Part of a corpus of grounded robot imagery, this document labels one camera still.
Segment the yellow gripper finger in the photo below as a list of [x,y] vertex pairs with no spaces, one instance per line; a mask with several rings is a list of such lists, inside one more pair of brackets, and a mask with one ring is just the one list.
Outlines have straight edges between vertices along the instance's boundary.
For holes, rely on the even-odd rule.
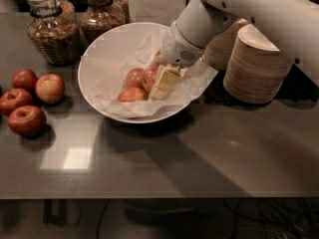
[[151,91],[151,98],[163,100],[180,79],[180,66],[160,66],[160,72]]
[[152,66],[160,65],[162,63],[162,53],[161,50],[158,50],[151,61]]

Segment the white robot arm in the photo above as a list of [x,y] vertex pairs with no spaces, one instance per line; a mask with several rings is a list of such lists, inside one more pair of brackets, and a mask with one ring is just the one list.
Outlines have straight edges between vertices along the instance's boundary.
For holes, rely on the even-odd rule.
[[194,65],[208,43],[243,18],[319,84],[319,7],[309,0],[190,0],[151,64]]

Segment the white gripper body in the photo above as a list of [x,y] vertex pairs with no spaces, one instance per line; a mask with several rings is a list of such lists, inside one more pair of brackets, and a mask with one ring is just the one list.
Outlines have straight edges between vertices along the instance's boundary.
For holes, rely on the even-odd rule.
[[194,65],[204,52],[180,33],[176,22],[172,22],[164,34],[159,49],[162,53],[162,65],[172,64],[182,68]]

